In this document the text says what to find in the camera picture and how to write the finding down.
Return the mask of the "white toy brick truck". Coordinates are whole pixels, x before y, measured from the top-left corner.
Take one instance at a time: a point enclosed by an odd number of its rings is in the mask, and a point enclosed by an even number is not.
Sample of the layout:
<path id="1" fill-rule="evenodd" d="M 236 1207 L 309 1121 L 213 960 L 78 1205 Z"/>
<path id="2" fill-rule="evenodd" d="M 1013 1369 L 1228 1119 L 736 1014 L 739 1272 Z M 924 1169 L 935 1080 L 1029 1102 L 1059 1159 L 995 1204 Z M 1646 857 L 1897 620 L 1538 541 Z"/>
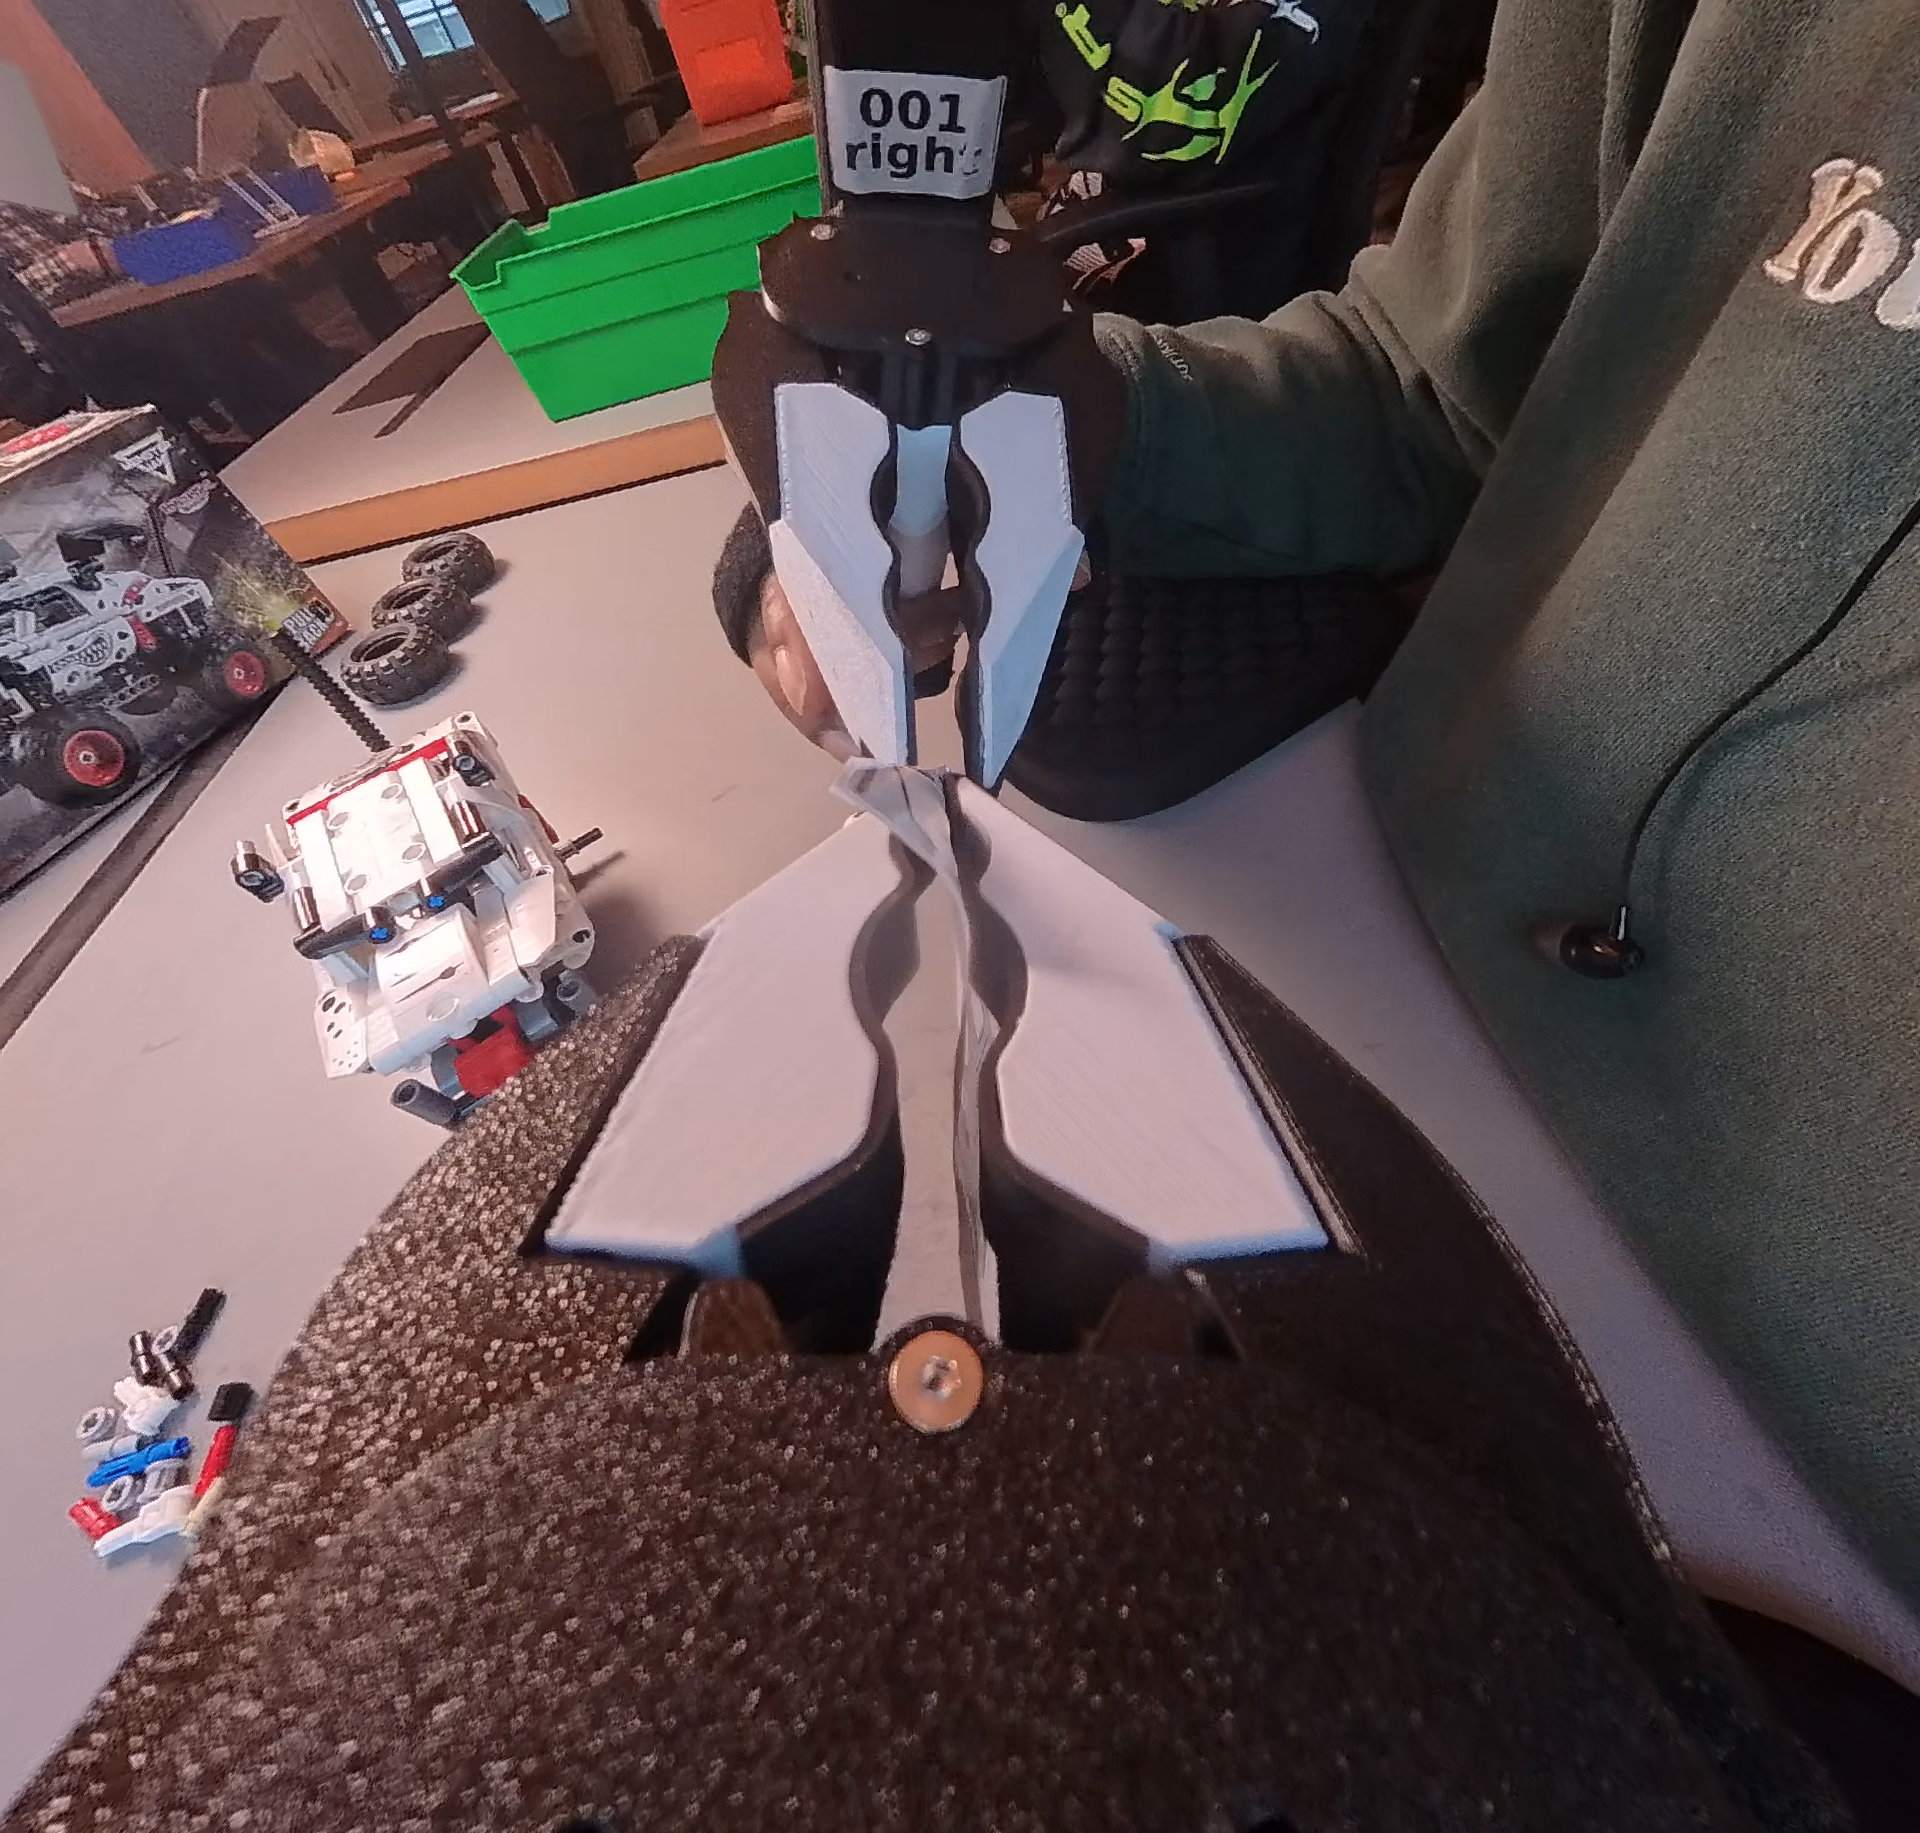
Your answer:
<path id="1" fill-rule="evenodd" d="M 555 836 L 478 716 L 385 743 L 311 654 L 273 639 L 371 752 L 290 799 L 264 850 L 240 840 L 231 880 L 293 918 L 325 1075 L 395 1076 L 395 1106 L 457 1126 L 597 999 L 567 861 L 600 833 Z"/>

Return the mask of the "person's right hand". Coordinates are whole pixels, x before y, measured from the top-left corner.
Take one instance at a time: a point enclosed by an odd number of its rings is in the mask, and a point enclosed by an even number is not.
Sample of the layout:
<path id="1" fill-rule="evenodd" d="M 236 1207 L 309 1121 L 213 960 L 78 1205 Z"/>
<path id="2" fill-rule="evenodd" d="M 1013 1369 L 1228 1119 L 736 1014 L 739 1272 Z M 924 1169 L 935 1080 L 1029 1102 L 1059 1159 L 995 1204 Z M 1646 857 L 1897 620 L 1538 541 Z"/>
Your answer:
<path id="1" fill-rule="evenodd" d="M 778 572 L 767 559 L 750 567 L 755 572 L 743 581 L 743 653 L 750 671 L 806 743 L 836 761 L 866 760 L 870 750 L 847 730 Z"/>

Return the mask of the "toy truck set box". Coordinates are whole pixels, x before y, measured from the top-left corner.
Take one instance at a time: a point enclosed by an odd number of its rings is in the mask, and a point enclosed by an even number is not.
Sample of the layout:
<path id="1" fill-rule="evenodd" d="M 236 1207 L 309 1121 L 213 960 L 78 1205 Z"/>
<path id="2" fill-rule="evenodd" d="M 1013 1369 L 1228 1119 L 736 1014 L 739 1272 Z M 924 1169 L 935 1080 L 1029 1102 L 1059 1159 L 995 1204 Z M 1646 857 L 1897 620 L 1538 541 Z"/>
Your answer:
<path id="1" fill-rule="evenodd" d="M 348 620 L 156 407 L 3 451 L 3 890 L 262 704 Z"/>

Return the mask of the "pile of small brick pieces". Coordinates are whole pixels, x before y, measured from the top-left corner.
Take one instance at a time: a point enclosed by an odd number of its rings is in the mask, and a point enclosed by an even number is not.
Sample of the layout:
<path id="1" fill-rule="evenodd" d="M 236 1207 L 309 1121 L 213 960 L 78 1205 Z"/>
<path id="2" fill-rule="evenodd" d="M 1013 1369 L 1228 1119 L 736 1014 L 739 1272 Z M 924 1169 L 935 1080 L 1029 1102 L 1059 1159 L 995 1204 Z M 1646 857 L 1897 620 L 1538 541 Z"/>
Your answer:
<path id="1" fill-rule="evenodd" d="M 221 1506 L 258 1404 L 246 1382 L 204 1394 L 195 1377 L 226 1307 L 226 1290 L 204 1288 L 180 1318 L 136 1331 L 126 1373 L 75 1429 L 83 1483 L 67 1520 L 101 1562 L 195 1541 Z"/>

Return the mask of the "orange plastic container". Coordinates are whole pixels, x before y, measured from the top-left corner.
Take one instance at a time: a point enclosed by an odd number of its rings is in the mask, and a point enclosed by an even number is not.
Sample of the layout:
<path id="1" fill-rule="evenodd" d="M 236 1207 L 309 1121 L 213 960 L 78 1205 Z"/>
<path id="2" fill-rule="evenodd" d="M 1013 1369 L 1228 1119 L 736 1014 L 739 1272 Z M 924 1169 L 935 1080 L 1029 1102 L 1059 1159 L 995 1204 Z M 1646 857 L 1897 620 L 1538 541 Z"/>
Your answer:
<path id="1" fill-rule="evenodd" d="M 778 0 L 660 0 L 660 23 L 702 128 L 791 98 Z"/>

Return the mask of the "green plastic bin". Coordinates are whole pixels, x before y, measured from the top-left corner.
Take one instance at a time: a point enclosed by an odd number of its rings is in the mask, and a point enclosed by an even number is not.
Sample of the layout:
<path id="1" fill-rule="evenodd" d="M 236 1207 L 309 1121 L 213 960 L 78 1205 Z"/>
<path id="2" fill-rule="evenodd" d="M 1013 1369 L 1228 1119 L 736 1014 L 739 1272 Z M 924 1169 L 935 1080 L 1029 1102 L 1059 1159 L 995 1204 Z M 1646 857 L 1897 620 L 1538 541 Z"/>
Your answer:
<path id="1" fill-rule="evenodd" d="M 561 423 L 708 379 L 758 246 L 820 205 L 804 135 L 504 224 L 452 276 Z"/>

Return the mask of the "black jacket green print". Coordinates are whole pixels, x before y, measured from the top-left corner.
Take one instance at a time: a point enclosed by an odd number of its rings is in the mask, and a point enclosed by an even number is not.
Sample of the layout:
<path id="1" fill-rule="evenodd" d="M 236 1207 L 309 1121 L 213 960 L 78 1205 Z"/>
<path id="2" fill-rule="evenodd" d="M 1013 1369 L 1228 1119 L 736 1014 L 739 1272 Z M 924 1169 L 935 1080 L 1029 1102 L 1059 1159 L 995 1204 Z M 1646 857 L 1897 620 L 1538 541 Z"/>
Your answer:
<path id="1" fill-rule="evenodd" d="M 1262 315 L 1290 299 L 1302 222 L 1373 0 L 1027 0 L 1035 131 L 1051 140 L 1041 212 L 1105 194 L 1187 198 L 1270 182 L 1226 212 L 1212 273 L 1183 281 L 1164 232 L 1084 241 L 1070 283 L 1135 319 Z"/>

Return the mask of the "small blue bin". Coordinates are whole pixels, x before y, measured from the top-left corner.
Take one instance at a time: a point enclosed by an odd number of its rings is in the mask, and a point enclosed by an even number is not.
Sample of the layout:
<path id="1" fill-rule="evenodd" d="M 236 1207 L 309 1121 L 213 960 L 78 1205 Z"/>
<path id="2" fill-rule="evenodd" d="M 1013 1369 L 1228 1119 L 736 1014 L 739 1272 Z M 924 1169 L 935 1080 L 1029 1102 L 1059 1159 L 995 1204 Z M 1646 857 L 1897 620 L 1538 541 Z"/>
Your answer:
<path id="1" fill-rule="evenodd" d="M 336 205 L 319 168 L 245 170 L 226 176 L 207 206 L 111 237 L 109 245 L 130 281 L 163 285 L 250 258 L 264 237 L 325 215 Z"/>

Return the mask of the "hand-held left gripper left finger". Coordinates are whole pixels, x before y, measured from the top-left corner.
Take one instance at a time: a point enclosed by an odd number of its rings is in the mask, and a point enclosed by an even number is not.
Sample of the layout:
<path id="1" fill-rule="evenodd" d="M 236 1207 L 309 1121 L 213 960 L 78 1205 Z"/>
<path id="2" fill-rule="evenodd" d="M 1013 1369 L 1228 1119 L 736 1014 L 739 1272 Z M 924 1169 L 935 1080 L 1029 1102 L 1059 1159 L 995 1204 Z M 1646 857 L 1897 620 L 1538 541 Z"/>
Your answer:
<path id="1" fill-rule="evenodd" d="M 848 820 L 701 945 L 563 1191 L 555 1253 L 739 1272 L 897 1111 L 882 1018 L 908 977 L 908 867 L 881 820 Z"/>

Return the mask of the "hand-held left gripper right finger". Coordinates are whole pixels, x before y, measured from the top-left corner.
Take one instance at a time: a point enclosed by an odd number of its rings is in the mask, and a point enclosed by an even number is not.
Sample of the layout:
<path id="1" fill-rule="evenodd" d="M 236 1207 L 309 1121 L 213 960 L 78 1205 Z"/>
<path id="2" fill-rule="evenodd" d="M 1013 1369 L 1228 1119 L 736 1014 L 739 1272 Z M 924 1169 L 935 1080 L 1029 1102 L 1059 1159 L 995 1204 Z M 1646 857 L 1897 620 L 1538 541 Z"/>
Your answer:
<path id="1" fill-rule="evenodd" d="M 1149 1269 L 1325 1248 L 1175 927 L 968 780 L 961 812 L 1025 976 L 996 1061 L 1011 1160 L 1116 1223 Z"/>

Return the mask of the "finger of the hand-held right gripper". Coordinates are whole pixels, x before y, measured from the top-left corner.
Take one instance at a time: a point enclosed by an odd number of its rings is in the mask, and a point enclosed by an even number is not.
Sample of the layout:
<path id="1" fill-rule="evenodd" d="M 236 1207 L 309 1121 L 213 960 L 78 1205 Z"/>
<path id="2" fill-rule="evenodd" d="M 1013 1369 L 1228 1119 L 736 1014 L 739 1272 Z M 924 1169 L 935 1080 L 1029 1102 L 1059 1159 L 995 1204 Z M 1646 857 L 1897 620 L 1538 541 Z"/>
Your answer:
<path id="1" fill-rule="evenodd" d="M 962 562 L 970 653 L 958 709 L 966 772 L 996 789 L 1039 697 L 1084 536 L 1056 396 L 1002 390 L 962 416 L 958 446 L 986 500 Z"/>
<path id="2" fill-rule="evenodd" d="M 915 696 L 888 616 L 895 551 L 876 523 L 874 481 L 888 418 L 850 390 L 773 392 L 780 505 L 773 570 L 853 745 L 885 766 L 915 764 Z"/>

